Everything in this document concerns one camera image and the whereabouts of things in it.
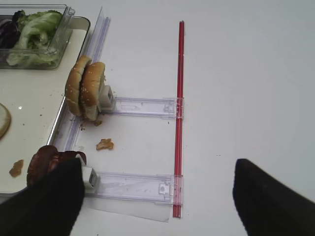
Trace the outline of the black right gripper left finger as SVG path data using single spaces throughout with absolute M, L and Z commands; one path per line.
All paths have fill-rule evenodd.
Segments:
M 85 188 L 78 158 L 0 205 L 2 236 L 68 236 L 79 215 Z

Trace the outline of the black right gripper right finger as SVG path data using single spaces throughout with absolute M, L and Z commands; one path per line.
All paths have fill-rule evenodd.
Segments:
M 313 236 L 315 204 L 247 159 L 235 164 L 233 200 L 249 236 Z

